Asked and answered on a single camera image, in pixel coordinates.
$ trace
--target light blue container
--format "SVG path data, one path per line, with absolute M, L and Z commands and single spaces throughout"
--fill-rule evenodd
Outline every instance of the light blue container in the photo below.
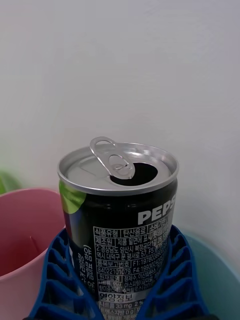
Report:
M 240 320 L 240 276 L 208 245 L 186 235 L 195 257 L 198 284 L 210 313 Z

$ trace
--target can opening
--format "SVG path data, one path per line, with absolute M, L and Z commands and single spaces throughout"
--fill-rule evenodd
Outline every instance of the can opening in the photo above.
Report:
M 139 186 L 152 181 L 158 174 L 158 170 L 151 164 L 135 162 L 135 174 L 131 179 L 119 179 L 110 176 L 112 182 L 121 186 Z

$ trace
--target black can label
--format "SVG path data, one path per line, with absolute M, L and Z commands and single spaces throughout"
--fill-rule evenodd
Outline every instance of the black can label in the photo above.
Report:
M 176 195 L 171 193 L 167 201 L 163 197 L 157 207 L 144 207 L 133 217 L 123 212 L 121 217 L 115 217 L 115 223 L 113 213 L 107 210 L 105 220 L 98 210 L 85 212 L 83 195 L 81 207 L 67 213 L 66 202 L 75 196 L 76 193 L 74 197 L 66 193 L 64 196 L 75 272 L 98 301 L 106 320 L 134 319 L 164 267 Z M 128 224 L 135 226 L 122 227 Z

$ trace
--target green logo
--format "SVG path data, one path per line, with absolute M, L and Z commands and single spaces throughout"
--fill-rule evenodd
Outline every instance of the green logo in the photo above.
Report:
M 74 214 L 84 203 L 86 193 L 75 190 L 62 181 L 59 182 L 59 191 L 61 196 L 61 203 L 64 212 L 67 214 Z

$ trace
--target open can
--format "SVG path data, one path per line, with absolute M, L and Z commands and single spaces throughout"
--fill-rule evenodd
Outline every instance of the open can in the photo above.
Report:
M 107 137 L 59 162 L 72 265 L 106 320 L 134 319 L 163 270 L 178 171 L 167 151 Z

